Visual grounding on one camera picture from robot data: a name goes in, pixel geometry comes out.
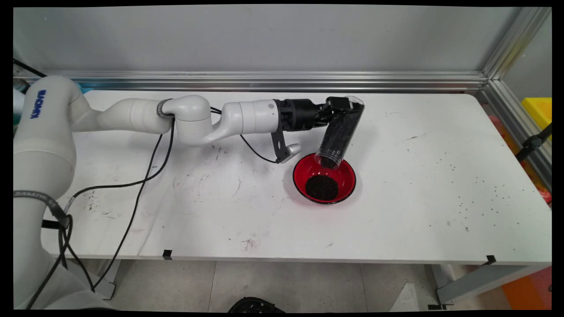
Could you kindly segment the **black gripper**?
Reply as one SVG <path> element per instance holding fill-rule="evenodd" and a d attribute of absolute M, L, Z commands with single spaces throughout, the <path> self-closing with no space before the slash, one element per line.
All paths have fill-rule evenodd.
<path fill-rule="evenodd" d="M 327 126 L 333 118 L 351 110 L 348 98 L 329 97 L 316 105 L 309 99 L 275 100 L 283 132 L 300 132 Z"/>

